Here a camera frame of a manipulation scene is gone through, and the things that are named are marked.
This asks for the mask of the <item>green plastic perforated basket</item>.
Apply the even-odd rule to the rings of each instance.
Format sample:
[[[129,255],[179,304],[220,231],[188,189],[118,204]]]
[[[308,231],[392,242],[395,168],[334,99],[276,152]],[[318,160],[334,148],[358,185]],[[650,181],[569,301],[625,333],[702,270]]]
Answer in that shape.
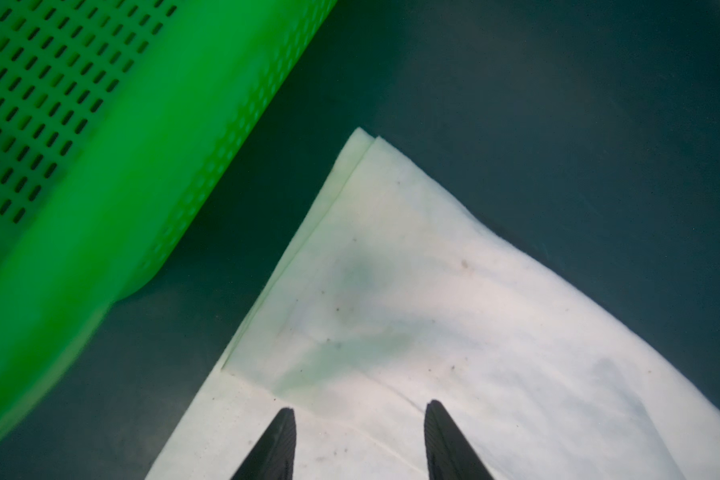
[[[0,441],[163,266],[330,1],[0,1]]]

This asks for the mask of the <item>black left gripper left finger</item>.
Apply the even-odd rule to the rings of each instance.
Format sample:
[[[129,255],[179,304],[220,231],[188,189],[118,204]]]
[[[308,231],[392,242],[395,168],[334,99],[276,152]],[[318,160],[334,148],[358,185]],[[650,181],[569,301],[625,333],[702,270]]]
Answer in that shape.
[[[231,480],[291,480],[294,475],[297,430],[295,413],[278,411]]]

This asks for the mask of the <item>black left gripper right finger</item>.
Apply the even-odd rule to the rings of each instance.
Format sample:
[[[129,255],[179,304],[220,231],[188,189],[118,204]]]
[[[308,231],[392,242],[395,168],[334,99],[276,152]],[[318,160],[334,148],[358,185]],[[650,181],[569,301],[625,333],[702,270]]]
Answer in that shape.
[[[431,480],[494,479],[438,400],[431,400],[426,407],[424,443]]]

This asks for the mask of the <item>white printed t shirt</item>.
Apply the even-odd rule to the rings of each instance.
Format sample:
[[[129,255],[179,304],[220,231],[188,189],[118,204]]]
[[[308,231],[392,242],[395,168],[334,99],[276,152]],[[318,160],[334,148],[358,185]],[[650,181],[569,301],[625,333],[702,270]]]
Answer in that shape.
[[[278,410],[299,479],[423,479],[442,402],[498,479],[720,479],[720,411],[356,130],[149,471],[227,479]]]

